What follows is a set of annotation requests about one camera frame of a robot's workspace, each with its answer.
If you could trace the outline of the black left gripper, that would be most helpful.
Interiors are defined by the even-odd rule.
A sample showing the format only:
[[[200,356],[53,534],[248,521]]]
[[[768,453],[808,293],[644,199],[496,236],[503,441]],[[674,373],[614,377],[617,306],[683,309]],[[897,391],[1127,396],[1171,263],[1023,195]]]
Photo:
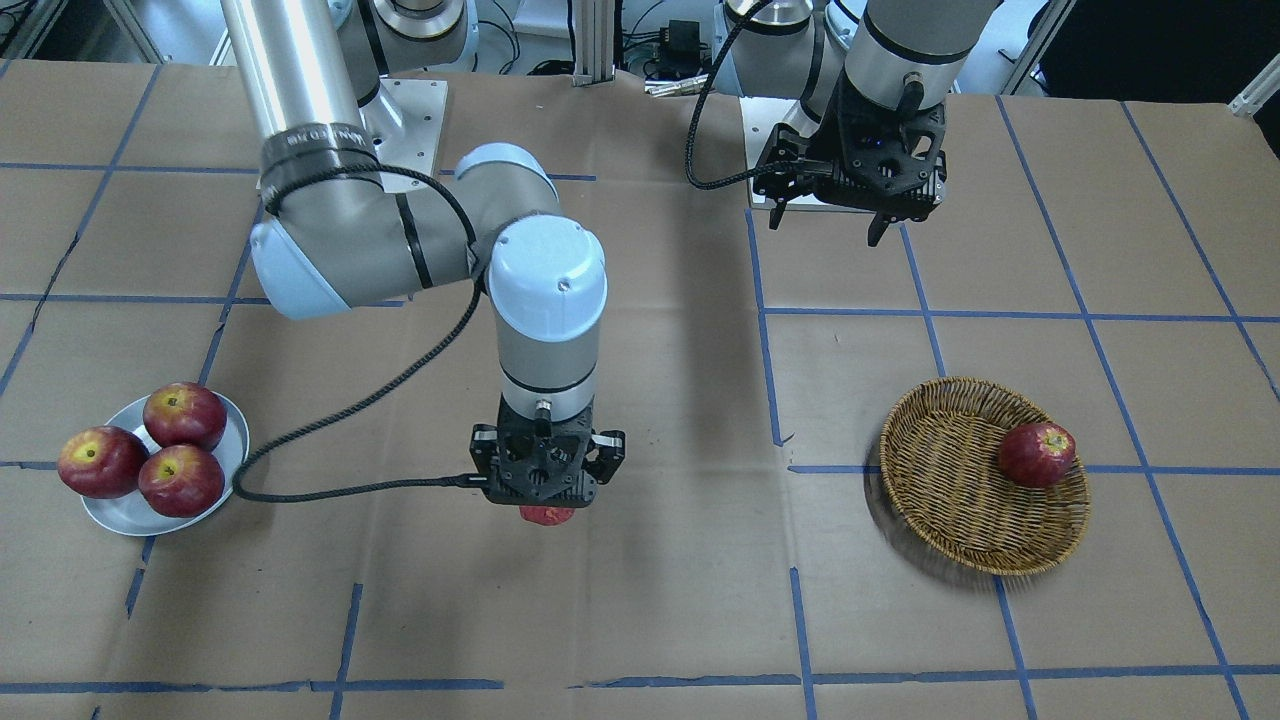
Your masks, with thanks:
[[[925,105],[922,76],[891,81],[887,105],[841,78],[813,133],[785,123],[771,132],[760,158],[765,169],[751,188],[771,202],[769,229],[780,228],[788,201],[801,196],[872,211],[867,245],[878,247],[891,225],[923,222],[941,205],[945,131],[945,106]]]

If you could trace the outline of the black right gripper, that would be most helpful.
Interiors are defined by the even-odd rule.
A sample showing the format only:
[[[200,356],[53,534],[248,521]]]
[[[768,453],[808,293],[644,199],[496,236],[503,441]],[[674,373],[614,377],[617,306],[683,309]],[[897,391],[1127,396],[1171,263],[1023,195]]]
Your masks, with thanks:
[[[593,405],[553,420],[547,401],[529,419],[500,401],[497,424],[476,424],[470,457],[492,503],[585,509],[626,457],[622,430],[591,428]]]

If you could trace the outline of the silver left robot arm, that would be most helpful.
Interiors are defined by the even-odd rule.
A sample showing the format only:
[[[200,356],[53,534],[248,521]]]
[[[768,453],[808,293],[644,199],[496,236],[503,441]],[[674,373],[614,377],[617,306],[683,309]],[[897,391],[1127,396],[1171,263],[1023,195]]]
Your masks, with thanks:
[[[995,1],[721,1],[708,87],[788,101],[730,183],[778,228],[796,199],[872,215],[877,246],[946,195],[945,101]]]

